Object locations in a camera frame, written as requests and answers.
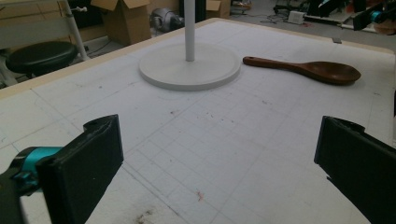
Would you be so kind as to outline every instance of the white pole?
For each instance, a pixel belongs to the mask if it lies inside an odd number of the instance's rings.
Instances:
[[[195,0],[184,0],[186,61],[195,60]]]
[[[67,22],[69,23],[69,27],[71,32],[73,33],[74,38],[76,39],[76,44],[78,47],[79,54],[81,56],[82,61],[87,61],[90,59],[88,57],[87,52],[84,49],[84,44],[82,43],[81,36],[79,35],[79,30],[76,25],[76,21],[74,19],[72,10],[70,9],[69,3],[67,0],[64,0],[64,5],[66,9],[66,17],[67,17]]]

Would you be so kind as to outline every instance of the round white base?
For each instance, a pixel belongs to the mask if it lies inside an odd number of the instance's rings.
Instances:
[[[186,61],[185,45],[167,46],[145,55],[142,78],[172,91],[204,91],[222,86],[239,74],[241,60],[229,49],[195,44],[195,61]]]

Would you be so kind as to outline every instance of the wooden paddle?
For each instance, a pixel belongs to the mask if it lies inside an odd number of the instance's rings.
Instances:
[[[287,69],[321,82],[336,85],[352,84],[361,77],[361,73],[354,67],[342,63],[283,63],[257,57],[245,57],[243,62],[257,67]]]

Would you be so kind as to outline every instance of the black stool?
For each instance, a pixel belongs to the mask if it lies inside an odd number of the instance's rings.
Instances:
[[[34,44],[11,53],[6,59],[7,68],[32,78],[65,68],[76,58],[78,50],[69,42],[51,41]]]

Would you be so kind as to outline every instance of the table surface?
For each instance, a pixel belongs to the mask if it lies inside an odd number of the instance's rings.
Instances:
[[[151,86],[139,60],[183,43],[176,31],[1,90],[0,173],[27,147],[64,146],[119,114],[125,162],[88,223],[368,223],[313,159],[322,116],[391,143],[394,55],[224,20],[195,35],[241,60],[346,63],[362,77],[333,86],[242,65],[210,91]],[[31,223],[50,223],[41,193],[22,201]]]

